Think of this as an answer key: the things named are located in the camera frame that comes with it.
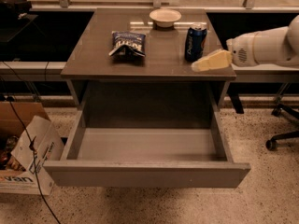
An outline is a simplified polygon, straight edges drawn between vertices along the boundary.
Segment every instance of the black snack bag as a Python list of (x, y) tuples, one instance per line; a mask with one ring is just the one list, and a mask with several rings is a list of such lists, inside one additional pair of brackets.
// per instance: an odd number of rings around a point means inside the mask
[(144, 34), (112, 32), (113, 50), (109, 53), (109, 56), (114, 54), (145, 56), (145, 38)]

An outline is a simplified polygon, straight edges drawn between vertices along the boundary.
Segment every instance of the cardboard box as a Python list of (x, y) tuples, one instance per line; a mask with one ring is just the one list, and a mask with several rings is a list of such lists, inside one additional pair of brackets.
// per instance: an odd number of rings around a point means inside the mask
[[(35, 138), (36, 170), (34, 154), (29, 148), (29, 137), (11, 105), (24, 123), (30, 139)], [(43, 164), (46, 160), (59, 160), (64, 143), (42, 104), (0, 103), (0, 141), (5, 142), (12, 135), (18, 136), (19, 141), (11, 155), (25, 168), (25, 171), (0, 170), (0, 193), (39, 194), (36, 171), (42, 193), (50, 195), (54, 181), (43, 168)]]

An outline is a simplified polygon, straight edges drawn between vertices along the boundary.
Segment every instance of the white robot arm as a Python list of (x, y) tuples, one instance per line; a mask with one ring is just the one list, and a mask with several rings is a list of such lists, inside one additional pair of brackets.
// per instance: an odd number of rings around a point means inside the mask
[(289, 26), (243, 34), (226, 44), (237, 66), (273, 63), (299, 67), (299, 15)]

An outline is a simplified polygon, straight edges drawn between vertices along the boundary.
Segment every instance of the soda can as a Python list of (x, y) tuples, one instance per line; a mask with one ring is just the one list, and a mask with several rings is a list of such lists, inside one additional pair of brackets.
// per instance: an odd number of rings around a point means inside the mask
[(195, 62), (203, 56), (206, 41), (206, 23), (198, 22), (188, 29), (185, 43), (185, 59)]

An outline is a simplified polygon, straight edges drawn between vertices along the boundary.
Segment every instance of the speckled floor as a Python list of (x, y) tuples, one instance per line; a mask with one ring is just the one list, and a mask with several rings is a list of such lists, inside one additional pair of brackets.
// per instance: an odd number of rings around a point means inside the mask
[[(228, 104), (222, 124), (233, 158), (251, 171), (237, 189), (116, 189), (54, 186), (46, 197), (61, 223), (299, 223), (299, 139), (265, 141), (298, 128), (287, 115), (271, 116), (267, 102), (245, 102), (238, 115)], [(67, 136), (74, 107), (46, 107)], [(0, 223), (56, 223), (39, 196), (0, 194)]]

